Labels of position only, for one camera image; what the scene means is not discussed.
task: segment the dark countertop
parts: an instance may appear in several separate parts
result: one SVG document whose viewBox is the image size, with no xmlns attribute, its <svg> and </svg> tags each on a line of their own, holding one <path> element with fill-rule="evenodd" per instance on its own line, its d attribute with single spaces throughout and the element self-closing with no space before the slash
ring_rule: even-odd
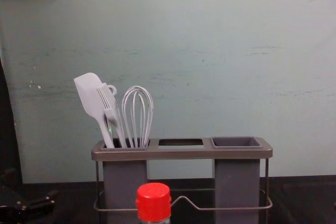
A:
<svg viewBox="0 0 336 224">
<path fill-rule="evenodd" d="M 211 188 L 211 179 L 171 181 L 172 197 L 180 194 L 190 197 L 199 206 L 213 202 L 211 191 L 183 191 L 192 184 L 195 188 Z M 18 191 L 27 200 L 45 196 L 49 191 L 59 190 L 52 215 L 31 221 L 31 224 L 96 224 L 98 215 L 93 209 L 96 183 L 28 184 Z M 274 207 L 269 211 L 269 224 L 336 224 L 336 176 L 278 177 L 270 178 L 270 197 Z M 195 214 L 190 205 L 179 202 L 173 208 L 173 224 L 210 224 L 210 212 Z"/>
</svg>

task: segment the metal rod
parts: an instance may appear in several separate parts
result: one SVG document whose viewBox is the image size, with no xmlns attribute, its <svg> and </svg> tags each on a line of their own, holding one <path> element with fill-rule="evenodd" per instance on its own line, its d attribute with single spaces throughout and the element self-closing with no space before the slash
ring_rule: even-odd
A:
<svg viewBox="0 0 336 224">
<path fill-rule="evenodd" d="M 99 162 L 96 161 L 96 190 L 97 190 L 97 202 L 98 208 L 100 208 L 100 193 L 99 193 Z M 98 212 L 98 224 L 100 224 L 100 212 Z"/>
<path fill-rule="evenodd" d="M 266 164 L 265 164 L 265 202 L 267 202 L 268 194 L 269 194 L 268 168 L 269 168 L 269 160 L 267 158 Z M 265 211 L 265 224 L 268 224 L 268 209 L 266 209 Z"/>
<path fill-rule="evenodd" d="M 214 191 L 214 188 L 171 189 L 170 191 Z"/>
<path fill-rule="evenodd" d="M 267 210 L 273 206 L 273 202 L 270 198 L 267 199 L 268 205 L 264 207 L 225 207 L 225 208 L 212 208 L 212 207 L 199 207 L 195 205 L 188 197 L 186 196 L 179 196 L 176 200 L 172 202 L 172 207 L 181 199 L 186 200 L 192 207 L 194 207 L 198 211 L 249 211 L 249 210 Z M 136 212 L 136 208 L 123 208 L 123 209 L 100 209 L 97 207 L 97 199 L 94 202 L 93 205 L 94 209 L 98 212 Z"/>
</svg>

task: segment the empty slot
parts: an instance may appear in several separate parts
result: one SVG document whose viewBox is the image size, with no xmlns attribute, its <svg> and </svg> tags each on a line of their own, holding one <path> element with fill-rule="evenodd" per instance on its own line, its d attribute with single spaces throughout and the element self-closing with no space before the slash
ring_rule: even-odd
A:
<svg viewBox="0 0 336 224">
<path fill-rule="evenodd" d="M 202 139 L 190 138 L 190 139 L 160 139 L 159 146 L 194 146 L 203 145 Z"/>
<path fill-rule="evenodd" d="M 253 137 L 213 137 L 216 147 L 259 148 L 260 144 Z"/>
</svg>

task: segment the compartment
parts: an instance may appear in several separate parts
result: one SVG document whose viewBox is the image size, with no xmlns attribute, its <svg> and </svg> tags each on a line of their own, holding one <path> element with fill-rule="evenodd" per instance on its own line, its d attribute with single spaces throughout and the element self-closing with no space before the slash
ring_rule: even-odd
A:
<svg viewBox="0 0 336 224">
<path fill-rule="evenodd" d="M 159 149 L 203 149 L 204 144 L 200 138 L 160 139 Z"/>
<path fill-rule="evenodd" d="M 251 136 L 248 137 L 213 137 L 215 147 L 221 148 L 261 148 L 258 141 Z"/>
<path fill-rule="evenodd" d="M 120 141 L 119 141 L 119 138 L 113 138 L 113 144 L 114 144 L 114 148 L 112 150 L 129 150 L 131 148 L 131 145 L 128 141 L 128 138 L 126 138 L 126 145 L 127 145 L 127 148 L 122 148 L 121 147 L 121 144 L 120 144 Z M 136 148 L 136 149 L 133 149 L 133 150 L 136 150 L 136 151 L 143 151 L 143 150 L 146 150 L 148 149 L 148 146 L 146 148 Z"/>
</svg>

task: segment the white spatula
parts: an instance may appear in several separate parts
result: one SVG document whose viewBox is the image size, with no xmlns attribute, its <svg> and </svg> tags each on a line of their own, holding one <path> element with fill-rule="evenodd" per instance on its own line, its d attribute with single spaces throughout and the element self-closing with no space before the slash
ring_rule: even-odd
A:
<svg viewBox="0 0 336 224">
<path fill-rule="evenodd" d="M 114 148 L 113 141 L 105 123 L 104 105 L 97 88 L 101 86 L 99 77 L 86 73 L 74 79 L 85 112 L 97 120 L 107 148 Z"/>
</svg>

